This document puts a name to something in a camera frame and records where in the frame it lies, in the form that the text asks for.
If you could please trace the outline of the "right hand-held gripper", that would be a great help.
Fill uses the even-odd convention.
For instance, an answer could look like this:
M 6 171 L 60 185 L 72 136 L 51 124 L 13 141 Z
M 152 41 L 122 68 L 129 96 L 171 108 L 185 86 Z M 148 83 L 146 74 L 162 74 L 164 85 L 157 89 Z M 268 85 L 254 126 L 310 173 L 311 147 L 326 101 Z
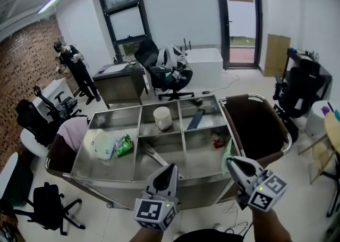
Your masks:
M 239 187 L 237 203 L 242 210 L 249 207 L 268 212 L 288 188 L 285 180 L 271 170 L 263 171 L 257 161 L 247 157 L 228 158 L 227 168 Z

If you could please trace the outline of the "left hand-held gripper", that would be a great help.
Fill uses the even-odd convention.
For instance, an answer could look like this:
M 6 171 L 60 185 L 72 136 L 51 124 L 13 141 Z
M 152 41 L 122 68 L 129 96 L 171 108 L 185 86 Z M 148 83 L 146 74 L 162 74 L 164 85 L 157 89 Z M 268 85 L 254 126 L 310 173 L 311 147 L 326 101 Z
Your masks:
M 162 166 L 149 176 L 142 196 L 135 200 L 134 219 L 140 227 L 159 231 L 169 227 L 179 212 L 179 199 L 172 194 L 176 184 L 174 163 Z

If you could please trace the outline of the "small red object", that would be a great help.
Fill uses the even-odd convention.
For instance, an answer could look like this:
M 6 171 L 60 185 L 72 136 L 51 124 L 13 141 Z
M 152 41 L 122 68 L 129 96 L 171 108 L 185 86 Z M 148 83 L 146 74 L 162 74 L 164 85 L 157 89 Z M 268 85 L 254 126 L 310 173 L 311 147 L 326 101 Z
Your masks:
M 214 134 L 213 135 L 213 145 L 216 149 L 218 148 L 222 148 L 223 146 L 225 146 L 225 138 L 223 135 L 218 135 L 218 134 Z

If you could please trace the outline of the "green snack packet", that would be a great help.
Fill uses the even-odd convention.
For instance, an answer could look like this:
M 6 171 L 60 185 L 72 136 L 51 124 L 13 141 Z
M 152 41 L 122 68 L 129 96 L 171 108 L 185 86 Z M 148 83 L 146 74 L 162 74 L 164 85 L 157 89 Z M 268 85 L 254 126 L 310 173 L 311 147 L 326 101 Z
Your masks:
M 133 150 L 133 148 L 134 148 L 133 141 L 130 135 L 126 134 L 115 143 L 114 147 L 115 157 L 121 157 L 130 152 L 131 150 Z

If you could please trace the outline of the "white cylindrical cup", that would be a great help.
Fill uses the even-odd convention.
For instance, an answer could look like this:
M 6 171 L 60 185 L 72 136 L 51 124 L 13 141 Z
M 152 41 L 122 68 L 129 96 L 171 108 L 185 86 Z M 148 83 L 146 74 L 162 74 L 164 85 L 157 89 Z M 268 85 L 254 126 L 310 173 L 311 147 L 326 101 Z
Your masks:
M 161 131 L 169 129 L 173 124 L 171 112 L 168 107 L 161 106 L 156 108 L 153 112 L 153 116 L 157 128 Z

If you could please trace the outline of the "dark blue bar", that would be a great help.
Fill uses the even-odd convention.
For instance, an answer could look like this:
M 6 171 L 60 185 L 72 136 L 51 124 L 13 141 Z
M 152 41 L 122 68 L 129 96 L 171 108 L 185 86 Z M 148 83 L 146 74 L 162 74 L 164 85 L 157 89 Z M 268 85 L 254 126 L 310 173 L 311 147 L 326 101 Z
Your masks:
M 201 109 L 201 108 L 197 109 L 196 113 L 194 114 L 191 122 L 189 123 L 187 127 L 187 130 L 196 129 L 204 114 L 205 114 L 204 109 Z

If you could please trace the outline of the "steel compartment tray table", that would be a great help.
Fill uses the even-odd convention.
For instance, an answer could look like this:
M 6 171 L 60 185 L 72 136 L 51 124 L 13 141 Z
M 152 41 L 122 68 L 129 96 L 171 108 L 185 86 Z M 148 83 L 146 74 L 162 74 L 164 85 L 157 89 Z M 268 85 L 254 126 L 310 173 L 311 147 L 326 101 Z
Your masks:
M 197 98 L 202 98 L 201 105 L 195 103 Z M 48 159 L 46 170 L 104 201 L 109 208 L 131 210 L 135 199 L 144 189 L 146 179 L 161 167 L 144 153 L 144 148 L 150 145 L 159 154 L 177 152 L 181 175 L 177 197 L 181 209 L 201 208 L 228 201 L 235 197 L 237 187 L 230 175 L 222 175 L 222 157 L 232 136 L 219 100 L 209 95 L 164 102 L 173 120 L 172 126 L 166 131 L 157 128 L 153 116 L 160 103 L 97 112 L 88 125 L 71 173 L 47 169 Z M 199 108 L 204 109 L 205 114 L 198 127 L 187 130 Z M 115 157 L 113 152 L 107 161 L 93 158 L 90 144 L 99 129 L 114 131 L 116 141 L 126 134 L 130 135 L 133 150 L 121 157 Z M 214 147 L 214 134 L 224 136 L 225 146 L 218 149 Z

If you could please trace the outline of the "person's left forearm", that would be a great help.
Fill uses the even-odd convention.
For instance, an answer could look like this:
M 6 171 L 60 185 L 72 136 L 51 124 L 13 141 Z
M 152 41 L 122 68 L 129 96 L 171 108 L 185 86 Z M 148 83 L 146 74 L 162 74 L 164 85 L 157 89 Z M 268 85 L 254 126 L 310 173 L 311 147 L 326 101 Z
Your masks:
M 164 232 L 161 230 L 140 228 L 129 242 L 161 242 Z

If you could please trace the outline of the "person's right forearm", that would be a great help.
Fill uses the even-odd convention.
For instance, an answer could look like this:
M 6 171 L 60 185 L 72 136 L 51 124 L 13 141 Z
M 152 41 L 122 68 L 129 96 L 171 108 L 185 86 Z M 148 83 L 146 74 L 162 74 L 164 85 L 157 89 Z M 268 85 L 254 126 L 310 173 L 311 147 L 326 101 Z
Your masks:
M 292 242 L 291 235 L 281 224 L 273 209 L 268 212 L 253 207 L 250 209 L 255 242 Z

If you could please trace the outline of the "person's shirt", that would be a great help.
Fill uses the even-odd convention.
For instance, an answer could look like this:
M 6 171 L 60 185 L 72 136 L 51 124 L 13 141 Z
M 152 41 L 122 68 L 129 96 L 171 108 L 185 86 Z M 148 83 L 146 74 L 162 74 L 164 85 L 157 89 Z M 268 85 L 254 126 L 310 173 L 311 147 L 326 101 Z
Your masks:
M 173 242 L 244 242 L 244 238 L 234 233 L 202 229 L 182 234 Z

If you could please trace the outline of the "wooden stool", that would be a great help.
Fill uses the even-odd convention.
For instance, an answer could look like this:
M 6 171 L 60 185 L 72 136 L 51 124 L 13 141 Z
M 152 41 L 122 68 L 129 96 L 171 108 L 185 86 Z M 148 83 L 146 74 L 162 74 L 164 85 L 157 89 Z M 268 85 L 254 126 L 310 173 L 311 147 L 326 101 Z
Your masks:
M 310 170 L 310 184 L 313 184 L 328 168 L 331 160 L 334 158 L 334 150 L 329 141 L 313 144 L 311 154 L 313 158 Z

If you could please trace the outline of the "round wooden table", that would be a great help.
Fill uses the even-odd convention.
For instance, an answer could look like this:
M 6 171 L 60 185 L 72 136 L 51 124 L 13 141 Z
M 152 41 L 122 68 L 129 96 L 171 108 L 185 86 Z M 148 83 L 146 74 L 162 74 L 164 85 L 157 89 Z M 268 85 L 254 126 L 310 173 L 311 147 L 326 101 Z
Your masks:
M 328 112 L 324 118 L 325 131 L 334 150 L 340 154 L 340 121 L 334 112 Z

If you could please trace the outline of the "dark wooden desk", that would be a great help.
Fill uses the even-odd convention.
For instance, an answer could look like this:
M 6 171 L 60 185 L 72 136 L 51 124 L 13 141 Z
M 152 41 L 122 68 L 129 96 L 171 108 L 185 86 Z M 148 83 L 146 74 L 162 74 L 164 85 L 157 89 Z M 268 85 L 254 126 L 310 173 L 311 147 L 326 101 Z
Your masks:
M 141 104 L 142 93 L 148 93 L 144 74 L 139 63 L 108 64 L 92 79 L 107 107 L 111 104 Z

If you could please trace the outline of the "cardboard sheet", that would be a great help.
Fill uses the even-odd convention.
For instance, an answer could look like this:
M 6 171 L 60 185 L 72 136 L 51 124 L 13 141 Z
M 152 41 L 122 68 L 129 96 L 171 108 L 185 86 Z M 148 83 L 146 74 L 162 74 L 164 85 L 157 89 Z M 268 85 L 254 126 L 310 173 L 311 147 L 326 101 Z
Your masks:
M 283 74 L 290 44 L 290 37 L 268 34 L 265 68 L 263 70 L 264 77 Z

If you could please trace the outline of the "black framed window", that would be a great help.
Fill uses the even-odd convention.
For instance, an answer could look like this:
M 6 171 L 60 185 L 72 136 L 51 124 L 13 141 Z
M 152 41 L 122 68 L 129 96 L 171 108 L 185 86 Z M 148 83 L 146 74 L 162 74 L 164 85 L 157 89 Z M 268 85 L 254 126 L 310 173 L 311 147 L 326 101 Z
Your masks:
M 125 45 L 151 39 L 145 0 L 99 0 L 115 52 L 114 62 L 123 63 Z

